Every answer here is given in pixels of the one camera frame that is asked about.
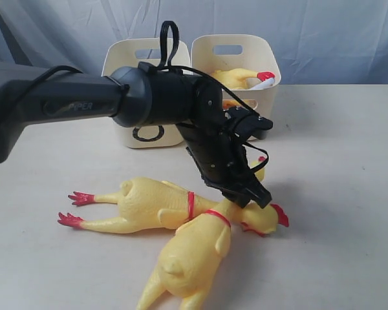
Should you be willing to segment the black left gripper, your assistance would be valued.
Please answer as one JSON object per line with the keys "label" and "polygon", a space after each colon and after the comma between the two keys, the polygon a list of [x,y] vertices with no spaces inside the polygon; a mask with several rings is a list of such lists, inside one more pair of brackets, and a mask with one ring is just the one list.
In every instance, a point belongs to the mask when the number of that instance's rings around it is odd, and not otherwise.
{"label": "black left gripper", "polygon": [[244,141],[228,132],[225,110],[200,113],[196,119],[177,124],[204,183],[245,208],[250,200],[264,209],[271,193],[257,180],[256,168],[246,158]]}

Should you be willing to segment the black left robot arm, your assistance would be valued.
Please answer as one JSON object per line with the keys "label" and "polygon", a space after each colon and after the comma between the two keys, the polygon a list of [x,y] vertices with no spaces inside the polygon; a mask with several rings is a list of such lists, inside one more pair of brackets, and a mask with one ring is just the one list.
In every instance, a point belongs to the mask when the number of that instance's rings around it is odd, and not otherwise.
{"label": "black left robot arm", "polygon": [[29,125],[110,117],[126,128],[175,125],[204,183],[240,206],[272,199],[248,165],[250,137],[272,121],[240,103],[224,110],[227,88],[183,66],[141,63],[110,76],[92,76],[60,65],[45,69],[0,62],[0,163]]}

